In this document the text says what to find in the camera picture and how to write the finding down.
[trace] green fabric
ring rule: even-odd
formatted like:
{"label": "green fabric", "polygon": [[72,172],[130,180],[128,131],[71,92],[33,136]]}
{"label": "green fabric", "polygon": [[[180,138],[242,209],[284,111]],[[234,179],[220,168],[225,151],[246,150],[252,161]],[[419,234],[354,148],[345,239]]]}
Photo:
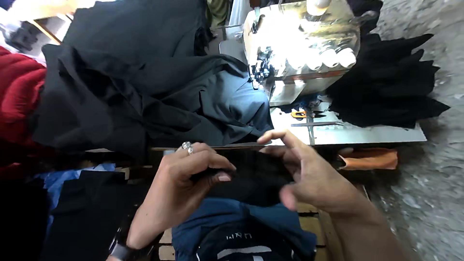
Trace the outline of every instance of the green fabric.
{"label": "green fabric", "polygon": [[227,14],[229,13],[229,0],[207,0],[208,9],[206,17],[211,23],[211,27],[216,28],[226,25]]}

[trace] light blue fabric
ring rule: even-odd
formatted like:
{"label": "light blue fabric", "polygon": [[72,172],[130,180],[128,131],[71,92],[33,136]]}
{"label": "light blue fabric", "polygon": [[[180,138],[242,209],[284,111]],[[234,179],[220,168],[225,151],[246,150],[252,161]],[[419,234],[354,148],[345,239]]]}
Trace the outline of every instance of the light blue fabric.
{"label": "light blue fabric", "polygon": [[[115,171],[116,164],[114,163],[103,163],[96,167],[90,167],[82,170],[92,170],[92,171]],[[64,171],[54,171],[48,173],[41,173],[34,176],[34,178],[40,178],[44,180],[44,189],[47,190],[47,197],[50,202],[49,213],[55,209],[58,205],[59,195],[61,193],[61,188],[63,183],[67,180],[78,179],[81,175],[82,170],[64,170]],[[47,234],[53,223],[53,216],[48,216],[47,222]]]}

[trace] fingernail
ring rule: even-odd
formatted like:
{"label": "fingernail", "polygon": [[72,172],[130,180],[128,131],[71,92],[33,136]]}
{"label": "fingernail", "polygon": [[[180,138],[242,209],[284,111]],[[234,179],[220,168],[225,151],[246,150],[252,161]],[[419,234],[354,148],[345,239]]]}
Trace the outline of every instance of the fingernail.
{"label": "fingernail", "polygon": [[229,177],[229,175],[227,175],[224,172],[218,174],[218,179],[219,181],[222,181],[222,182],[231,181],[231,177]]}

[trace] hand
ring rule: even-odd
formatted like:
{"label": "hand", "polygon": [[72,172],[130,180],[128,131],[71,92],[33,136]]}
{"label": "hand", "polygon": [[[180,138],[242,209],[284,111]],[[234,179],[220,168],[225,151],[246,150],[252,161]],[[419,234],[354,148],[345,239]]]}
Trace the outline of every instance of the hand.
{"label": "hand", "polygon": [[141,249],[168,228],[184,222],[200,205],[210,188],[231,177],[220,171],[193,182],[190,177],[209,168],[236,168],[206,144],[194,143],[193,154],[179,148],[164,156],[151,187],[130,226],[127,246]]}
{"label": "hand", "polygon": [[258,139],[258,143],[265,144],[279,138],[285,147],[266,146],[261,152],[282,158],[293,175],[296,183],[286,185],[280,191],[280,199],[288,209],[296,210],[296,202],[301,201],[334,216],[350,216],[371,207],[370,202],[348,180],[290,131],[267,131]]}

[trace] left hand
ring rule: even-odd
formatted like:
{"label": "left hand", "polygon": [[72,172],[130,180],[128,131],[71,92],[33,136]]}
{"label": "left hand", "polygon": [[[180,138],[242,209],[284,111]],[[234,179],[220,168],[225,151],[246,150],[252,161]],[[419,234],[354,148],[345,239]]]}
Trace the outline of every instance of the left hand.
{"label": "left hand", "polygon": [[179,148],[161,160],[147,196],[130,226],[128,247],[141,249],[166,229],[181,224],[199,207],[214,184],[231,180],[228,174],[220,171],[197,182],[191,181],[192,175],[208,167],[236,170],[228,159],[216,154],[208,145],[194,143],[192,146],[192,155]]}

